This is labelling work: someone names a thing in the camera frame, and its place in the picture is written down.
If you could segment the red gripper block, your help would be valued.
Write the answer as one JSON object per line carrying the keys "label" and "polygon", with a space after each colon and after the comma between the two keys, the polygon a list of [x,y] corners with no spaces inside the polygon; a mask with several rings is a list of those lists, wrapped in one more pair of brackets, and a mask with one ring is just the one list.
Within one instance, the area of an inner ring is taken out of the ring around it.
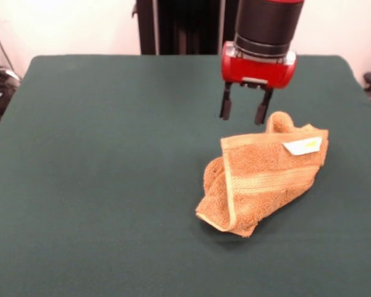
{"label": "red gripper block", "polygon": [[293,51],[288,51],[282,58],[258,58],[239,51],[231,41],[225,42],[221,54],[221,76],[225,83],[220,118],[226,121],[230,117],[232,83],[254,84],[268,87],[254,119],[256,125],[264,124],[273,89],[287,87],[296,66],[297,54]]}

